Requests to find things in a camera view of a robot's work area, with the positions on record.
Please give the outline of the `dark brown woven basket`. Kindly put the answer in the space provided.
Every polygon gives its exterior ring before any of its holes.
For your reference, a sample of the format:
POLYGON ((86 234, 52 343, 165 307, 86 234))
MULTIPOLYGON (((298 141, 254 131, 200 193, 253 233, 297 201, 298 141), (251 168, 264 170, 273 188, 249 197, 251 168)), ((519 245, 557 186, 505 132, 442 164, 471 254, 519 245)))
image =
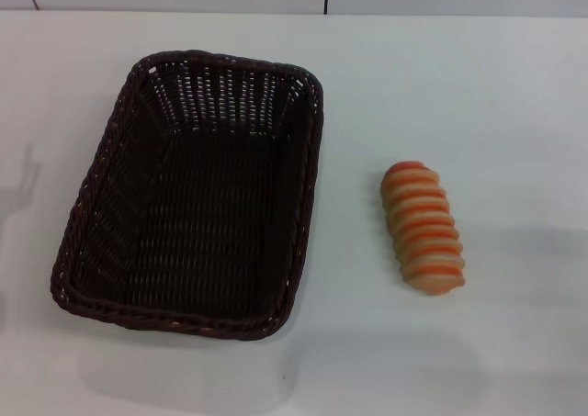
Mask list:
POLYGON ((322 127, 322 85, 299 66, 142 58, 70 212, 53 300, 137 331, 276 333, 304 268, 322 127))

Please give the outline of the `orange striped bread roll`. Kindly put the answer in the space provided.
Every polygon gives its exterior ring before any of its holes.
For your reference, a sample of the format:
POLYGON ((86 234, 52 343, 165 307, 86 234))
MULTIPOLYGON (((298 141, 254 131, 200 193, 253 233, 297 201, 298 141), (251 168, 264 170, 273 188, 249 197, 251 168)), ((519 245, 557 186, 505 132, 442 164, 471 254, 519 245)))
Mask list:
POLYGON ((420 162, 395 163, 380 196, 402 281, 427 295, 463 287, 463 245, 439 175, 420 162))

